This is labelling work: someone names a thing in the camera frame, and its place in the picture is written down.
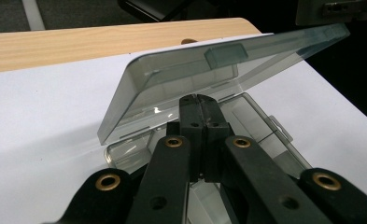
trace plastic case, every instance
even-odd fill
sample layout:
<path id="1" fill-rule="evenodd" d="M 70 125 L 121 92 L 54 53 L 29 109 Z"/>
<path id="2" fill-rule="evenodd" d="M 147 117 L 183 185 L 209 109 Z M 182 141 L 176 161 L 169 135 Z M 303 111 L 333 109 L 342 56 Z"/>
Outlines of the plastic case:
<path id="1" fill-rule="evenodd" d="M 343 24 L 315 27 L 140 56 L 126 67 L 98 131 L 110 167 L 132 173 L 146 165 L 178 99 L 205 94 L 219 102 L 235 134 L 249 136 L 289 175 L 310 165 L 291 136 L 245 93 L 249 88 L 347 37 Z M 191 185 L 188 223 L 230 223 L 218 184 Z"/>

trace plastic box lid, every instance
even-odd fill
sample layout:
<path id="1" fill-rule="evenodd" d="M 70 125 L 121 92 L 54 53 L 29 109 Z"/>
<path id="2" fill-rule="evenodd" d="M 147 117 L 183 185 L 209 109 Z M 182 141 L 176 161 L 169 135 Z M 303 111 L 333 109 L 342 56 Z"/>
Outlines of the plastic box lid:
<path id="1" fill-rule="evenodd" d="M 240 94 L 349 36 L 341 24 L 139 56 L 126 67 L 98 131 L 116 143 L 178 119 L 178 99 Z"/>

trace open hinged lid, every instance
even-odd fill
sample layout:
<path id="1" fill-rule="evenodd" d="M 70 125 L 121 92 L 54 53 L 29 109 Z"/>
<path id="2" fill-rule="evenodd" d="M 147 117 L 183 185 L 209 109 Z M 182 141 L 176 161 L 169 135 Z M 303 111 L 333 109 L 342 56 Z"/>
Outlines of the open hinged lid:
<path id="1" fill-rule="evenodd" d="M 343 24 L 142 55 L 126 67 L 98 131 L 102 145 L 178 119 L 178 99 L 221 101 L 347 37 Z"/>

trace wooden table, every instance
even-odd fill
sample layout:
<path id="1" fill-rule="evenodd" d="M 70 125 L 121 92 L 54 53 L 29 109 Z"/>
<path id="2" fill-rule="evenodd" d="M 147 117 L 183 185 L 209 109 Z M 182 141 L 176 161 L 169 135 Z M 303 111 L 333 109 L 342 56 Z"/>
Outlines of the wooden table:
<path id="1" fill-rule="evenodd" d="M 240 18 L 0 34 L 0 72 L 235 35 L 259 34 Z"/>

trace white paper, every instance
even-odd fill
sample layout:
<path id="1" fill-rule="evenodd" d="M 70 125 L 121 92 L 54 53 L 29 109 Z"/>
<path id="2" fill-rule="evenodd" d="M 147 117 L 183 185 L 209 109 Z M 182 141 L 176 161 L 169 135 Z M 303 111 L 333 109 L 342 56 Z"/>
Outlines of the white paper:
<path id="1" fill-rule="evenodd" d="M 0 223 L 58 220 L 83 182 L 107 167 L 96 133 L 140 54 L 0 73 Z M 367 118 L 307 63 L 248 93 L 310 164 L 367 193 Z"/>

